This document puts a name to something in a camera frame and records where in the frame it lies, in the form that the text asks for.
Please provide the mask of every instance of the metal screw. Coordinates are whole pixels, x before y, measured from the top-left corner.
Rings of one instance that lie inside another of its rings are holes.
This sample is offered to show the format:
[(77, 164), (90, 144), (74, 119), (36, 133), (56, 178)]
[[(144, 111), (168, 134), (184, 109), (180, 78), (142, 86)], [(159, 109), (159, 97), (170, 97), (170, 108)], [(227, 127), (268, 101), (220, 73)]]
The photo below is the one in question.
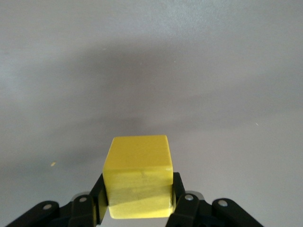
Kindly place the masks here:
[(79, 199), (79, 202), (85, 202), (86, 200), (87, 200), (86, 197), (82, 197), (82, 198)]
[(218, 201), (218, 204), (219, 204), (221, 207), (227, 207), (227, 206), (228, 206), (228, 203), (227, 203), (225, 200), (219, 200), (219, 201)]
[(188, 201), (192, 201), (194, 199), (194, 197), (192, 195), (188, 194), (185, 196), (185, 199)]
[(192, 194), (195, 195), (199, 200), (205, 200), (203, 195), (196, 191), (185, 191), (186, 194)]
[(44, 209), (44, 210), (48, 210), (48, 209), (50, 209), (51, 207), (52, 207), (51, 204), (47, 204), (47, 205), (45, 205), (45, 206), (43, 207), (43, 209)]

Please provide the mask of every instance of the wooden block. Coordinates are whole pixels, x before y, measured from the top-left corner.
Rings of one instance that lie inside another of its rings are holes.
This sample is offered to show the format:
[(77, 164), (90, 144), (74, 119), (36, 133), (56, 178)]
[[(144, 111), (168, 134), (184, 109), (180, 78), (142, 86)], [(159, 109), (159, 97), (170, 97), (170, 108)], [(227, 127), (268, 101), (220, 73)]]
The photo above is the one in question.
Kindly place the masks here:
[(112, 218), (172, 213), (173, 167), (165, 135), (115, 137), (103, 177)]

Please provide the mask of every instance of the gray wall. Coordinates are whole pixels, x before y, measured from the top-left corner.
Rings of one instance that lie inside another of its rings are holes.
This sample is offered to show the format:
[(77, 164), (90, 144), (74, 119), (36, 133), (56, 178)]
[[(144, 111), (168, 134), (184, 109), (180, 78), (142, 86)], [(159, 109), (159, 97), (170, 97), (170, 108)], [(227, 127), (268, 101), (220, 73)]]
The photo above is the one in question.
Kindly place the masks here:
[(0, 226), (90, 190), (112, 138), (143, 134), (207, 202), (303, 226), (302, 1), (0, 2)]

